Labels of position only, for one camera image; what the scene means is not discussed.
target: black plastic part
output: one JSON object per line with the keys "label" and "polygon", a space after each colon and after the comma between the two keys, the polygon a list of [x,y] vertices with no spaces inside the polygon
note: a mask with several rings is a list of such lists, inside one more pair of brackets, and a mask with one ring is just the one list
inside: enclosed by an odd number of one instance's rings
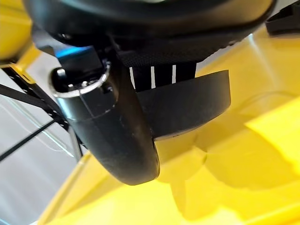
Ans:
{"label": "black plastic part", "polygon": [[195,129],[231,103],[228,71],[137,93],[155,140]]}
{"label": "black plastic part", "polygon": [[179,63],[176,65],[176,82],[186,81],[195,78],[196,74],[195,62]]}
{"label": "black plastic part", "polygon": [[85,40],[100,34],[166,37],[251,23],[272,0],[23,0],[32,20],[51,34]]}
{"label": "black plastic part", "polygon": [[8,157],[9,155],[11,155],[12,153],[14,153],[18,148],[22,147],[24,144],[26,144],[28,141],[30,141],[32,138],[34,138],[35,136],[37,136],[39,133],[41,133],[43,130],[45,130],[46,128],[48,128],[49,126],[51,126],[53,123],[57,122],[59,120],[59,118],[55,118],[54,120],[50,121],[49,123],[43,125],[40,129],[36,130],[35,132],[33,132],[31,135],[27,136],[26,138],[24,138],[23,140],[21,140],[18,144],[16,144],[15,146],[11,147],[9,150],[7,150],[6,152],[4,152],[3,154],[0,155],[0,162],[2,160],[4,160],[6,157]]}
{"label": "black plastic part", "polygon": [[172,83],[173,65],[160,65],[154,67],[155,87]]}
{"label": "black plastic part", "polygon": [[151,67],[133,67],[132,72],[136,92],[151,89]]}
{"label": "black plastic part", "polygon": [[89,74],[95,70],[102,70],[102,62],[99,59],[97,52],[93,46],[87,46],[80,53],[73,53],[60,57],[56,49],[54,54],[58,61],[66,71],[73,74],[73,78],[79,76],[83,77],[84,74]]}
{"label": "black plastic part", "polygon": [[155,179],[159,175],[158,155],[129,70],[113,63],[108,80],[90,88],[77,96],[56,97],[78,137],[120,181],[137,185]]}
{"label": "black plastic part", "polygon": [[300,1],[279,11],[266,22],[270,35],[300,32]]}
{"label": "black plastic part", "polygon": [[119,46],[116,51],[126,67],[201,62],[217,50],[241,41],[256,30],[262,22],[264,21],[235,30],[196,33],[168,39],[151,39],[139,44],[135,41],[135,45],[132,45],[130,40],[122,44],[116,40],[116,45]]}

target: yellow surface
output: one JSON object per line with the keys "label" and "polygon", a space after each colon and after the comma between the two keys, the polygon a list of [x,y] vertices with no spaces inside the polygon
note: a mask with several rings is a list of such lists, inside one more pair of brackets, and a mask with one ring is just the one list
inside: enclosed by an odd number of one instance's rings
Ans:
{"label": "yellow surface", "polygon": [[[30,41],[30,27],[21,0],[0,0],[0,60],[8,60],[0,68],[11,67],[23,80],[33,84],[35,81],[26,69],[40,51]],[[9,63],[11,58],[17,58],[17,63]]]}
{"label": "yellow surface", "polygon": [[120,184],[88,154],[38,224],[299,224],[299,54],[300,36],[250,35],[198,73],[229,69],[232,105],[156,142],[157,180]]}
{"label": "yellow surface", "polygon": [[14,57],[26,46],[30,26],[21,0],[0,0],[0,60]]}

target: wire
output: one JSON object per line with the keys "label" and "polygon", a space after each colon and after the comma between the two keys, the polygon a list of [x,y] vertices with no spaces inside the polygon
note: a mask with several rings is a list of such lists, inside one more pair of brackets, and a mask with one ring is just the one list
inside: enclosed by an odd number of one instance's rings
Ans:
{"label": "wire", "polygon": [[59,121],[59,119],[60,119],[59,117],[55,117],[52,121],[50,121],[49,123],[43,125],[41,128],[39,128],[35,132],[31,133],[29,136],[27,136],[24,139],[22,139],[19,143],[17,143],[16,145],[14,145],[13,147],[11,147],[7,151],[5,151],[3,154],[0,155],[0,162],[2,160],[4,160],[6,157],[8,157],[9,155],[11,155],[12,153],[14,153],[16,150],[18,150],[20,147],[22,147],[24,144],[26,144],[32,138],[34,138],[35,136],[37,136],[43,130],[45,130],[46,128],[48,128],[49,126],[51,126],[53,123]]}
{"label": "wire", "polygon": [[[6,109],[2,104],[0,104],[0,107],[2,108],[2,109],[4,109],[24,130],[26,130],[27,132],[29,132],[29,133],[31,133],[31,131],[29,131],[16,117],[14,117],[11,113],[10,113],[10,111],[8,110],[8,109]],[[37,138],[42,144],[44,144],[47,148],[49,148],[50,150],[52,150],[52,151],[63,151],[63,150],[55,150],[55,149],[53,149],[53,148],[51,148],[49,145],[47,145],[45,142],[43,142],[39,137],[35,137],[35,138]]]}
{"label": "wire", "polygon": [[[24,108],[24,106],[22,106],[20,103],[18,103],[17,101],[15,101],[13,99],[5,97],[5,96],[2,96],[2,98],[5,99],[10,105],[12,105],[19,113],[24,115],[37,128],[40,128],[42,126],[42,124],[37,119],[35,119],[31,115],[31,113],[26,108]],[[58,147],[60,147],[63,151],[65,151],[69,155],[69,152],[67,151],[67,147],[66,147],[65,143],[63,143],[61,140],[59,140],[57,137],[53,136],[51,133],[49,133],[46,130],[43,130],[43,133],[48,138],[50,138],[51,141],[53,141],[55,144],[57,144]]]}
{"label": "wire", "polygon": [[0,219],[0,222],[3,223],[3,224],[5,224],[5,225],[10,225],[8,222],[6,222],[6,221],[3,220],[3,219]]}

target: metal frame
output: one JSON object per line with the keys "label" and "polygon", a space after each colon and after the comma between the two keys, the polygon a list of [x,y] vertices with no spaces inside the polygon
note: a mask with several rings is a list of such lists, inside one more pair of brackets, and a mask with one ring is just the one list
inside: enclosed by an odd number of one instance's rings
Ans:
{"label": "metal frame", "polygon": [[67,132],[70,132],[76,160],[79,161],[83,156],[80,146],[81,142],[76,134],[72,132],[73,130],[69,129],[69,124],[58,105],[36,84],[34,79],[26,72],[27,67],[37,58],[37,56],[39,56],[39,54],[39,50],[37,50],[33,45],[29,45],[21,57],[15,57],[16,60],[0,61],[0,68],[25,92],[22,93],[0,84],[0,95],[4,95],[6,97],[42,108],[50,117],[53,118],[53,120],[43,125],[41,128],[17,143],[15,146],[1,154],[0,162],[55,122],[59,123],[60,126]]}

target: curved black handle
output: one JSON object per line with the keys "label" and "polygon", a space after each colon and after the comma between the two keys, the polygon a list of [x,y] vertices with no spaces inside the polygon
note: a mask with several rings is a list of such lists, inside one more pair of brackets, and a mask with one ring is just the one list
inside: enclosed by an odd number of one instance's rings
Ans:
{"label": "curved black handle", "polygon": [[117,62],[99,80],[54,96],[81,141],[117,179],[137,185],[159,175],[158,155],[128,69]]}

